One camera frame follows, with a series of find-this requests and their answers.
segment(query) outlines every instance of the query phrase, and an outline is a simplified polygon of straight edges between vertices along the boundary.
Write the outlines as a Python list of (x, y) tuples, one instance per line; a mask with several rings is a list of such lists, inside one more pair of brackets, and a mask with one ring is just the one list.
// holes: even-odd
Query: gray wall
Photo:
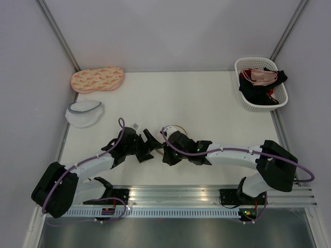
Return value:
[(299, 0), (46, 0), (81, 69), (234, 70), (269, 57)]
[(291, 147), (316, 175), (311, 183), (331, 234), (331, 1), (308, 5), (276, 60), (289, 79), (281, 109)]
[(1, 1), (0, 247), (21, 247), (31, 192), (54, 161), (74, 73), (33, 0)]

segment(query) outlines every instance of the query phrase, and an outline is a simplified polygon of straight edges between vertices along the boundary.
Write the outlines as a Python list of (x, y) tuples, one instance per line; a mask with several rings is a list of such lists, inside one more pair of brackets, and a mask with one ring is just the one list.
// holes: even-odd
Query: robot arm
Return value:
[(237, 189), (237, 196), (243, 203), (246, 200), (251, 201), (269, 189), (284, 192), (292, 190), (296, 170), (294, 165), (252, 152), (240, 152), (242, 149), (261, 151), (297, 162), (296, 157), (273, 141), (265, 141), (262, 146), (231, 147), (231, 151), (222, 152), (228, 146), (211, 141), (195, 142), (172, 126), (165, 129), (168, 140), (163, 145), (154, 139), (147, 129), (144, 130), (146, 142), (141, 135), (136, 134), (135, 128), (125, 127), (122, 132), (121, 139), (122, 133), (103, 147), (95, 157), (80, 162), (79, 166), (78, 164), (61, 165), (58, 162), (50, 164), (34, 189), (32, 200), (40, 206), (45, 205), (46, 212), (58, 218), (65, 214), (72, 204), (112, 197), (113, 186), (103, 178), (92, 179), (92, 177), (102, 171), (115, 168), (129, 155), (135, 155), (140, 163), (152, 159), (150, 152), (160, 148), (164, 149), (162, 161), (170, 166), (182, 159), (188, 159), (196, 165), (233, 164), (256, 169), (258, 172), (251, 177), (243, 178)]
[[(258, 172), (241, 180), (237, 196), (242, 202), (251, 201), (261, 193), (276, 189), (283, 192), (292, 191), (296, 167), (278, 159), (271, 159), (252, 151), (263, 152), (281, 156), (297, 163), (297, 158), (273, 141), (265, 141), (262, 146), (240, 147), (225, 146), (211, 141), (193, 141), (179, 132), (174, 126), (168, 126), (164, 130), (168, 142), (163, 144), (163, 162), (170, 166), (182, 159), (188, 159), (196, 165), (224, 165), (231, 164), (255, 169)], [(205, 153), (196, 156), (194, 153)]]
[[(79, 166), (78, 164), (61, 165), (58, 162), (50, 164), (35, 187), (31, 195), (32, 200), (40, 206), (47, 202), (46, 212), (58, 218), (65, 214), (72, 204), (112, 197), (113, 186), (103, 178), (93, 178), (96, 174), (115, 168), (129, 155), (135, 155), (140, 163), (152, 159), (150, 152), (162, 148), (162, 144), (154, 139), (147, 129), (144, 130), (146, 142), (141, 135), (136, 134), (135, 128), (125, 127), (123, 132), (121, 140), (114, 149), (109, 151), (121, 133), (95, 157), (84, 160), (85, 162), (81, 162)], [(52, 188), (64, 173), (66, 176), (47, 200)]]

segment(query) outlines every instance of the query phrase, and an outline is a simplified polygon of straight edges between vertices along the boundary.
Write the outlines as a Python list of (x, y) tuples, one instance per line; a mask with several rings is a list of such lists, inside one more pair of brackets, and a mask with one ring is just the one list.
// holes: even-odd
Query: metal frame edge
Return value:
[(286, 26), (283, 34), (281, 35), (273, 53), (270, 56), (270, 60), (275, 61), (278, 54), (280, 53), (281, 49), (284, 47), (285, 42), (287, 41), (288, 37), (290, 36), (295, 24), (298, 22), (300, 16), (302, 15), (303, 11), (308, 6), (310, 0), (301, 0), (298, 6), (296, 7), (288, 25)]

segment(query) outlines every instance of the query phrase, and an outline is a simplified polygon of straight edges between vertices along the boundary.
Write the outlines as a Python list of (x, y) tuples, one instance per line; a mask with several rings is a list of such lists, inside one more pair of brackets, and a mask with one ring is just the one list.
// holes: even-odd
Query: laundry basket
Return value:
[[(277, 66), (273, 61), (267, 58), (240, 58), (236, 61), (234, 64), (235, 71), (237, 73), (237, 81), (238, 85), (240, 87), (239, 83), (239, 74), (241, 70), (247, 69), (247, 68), (257, 68), (263, 70), (263, 68), (267, 68), (272, 71), (278, 71)], [(275, 98), (279, 104), (277, 105), (255, 105), (253, 103), (250, 103), (246, 100), (244, 95), (240, 92), (242, 96), (242, 104), (245, 109), (253, 112), (264, 112), (264, 111), (272, 111), (279, 107), (283, 107), (285, 104), (287, 104), (289, 100), (289, 96), (286, 92), (284, 84), (280, 84), (274, 88), (274, 93), (272, 94), (272, 97)]]

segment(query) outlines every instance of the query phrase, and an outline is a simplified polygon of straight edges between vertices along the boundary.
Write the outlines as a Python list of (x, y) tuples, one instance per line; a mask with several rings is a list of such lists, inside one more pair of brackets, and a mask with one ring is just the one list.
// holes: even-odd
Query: black bracket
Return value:
[(255, 198), (247, 199), (242, 201), (237, 195), (237, 189), (220, 189), (220, 203), (223, 206), (240, 206), (240, 205), (248, 205), (255, 206), (255, 201), (257, 201), (258, 205), (264, 205), (265, 202), (265, 193), (261, 193)]
[[(105, 179), (101, 177), (96, 177), (94, 180), (97, 180), (101, 182), (104, 187), (106, 188), (104, 194), (102, 195), (101, 198), (109, 198), (109, 197), (116, 197), (121, 199), (122, 201), (125, 202), (125, 205), (128, 205), (129, 201), (129, 193), (130, 190), (128, 189), (114, 189), (112, 184), (106, 181)], [(87, 200), (83, 202), (84, 205), (113, 205), (114, 200), (102, 200), (102, 201), (94, 201), (94, 200)], [(123, 205), (119, 200), (116, 201), (116, 205)]]

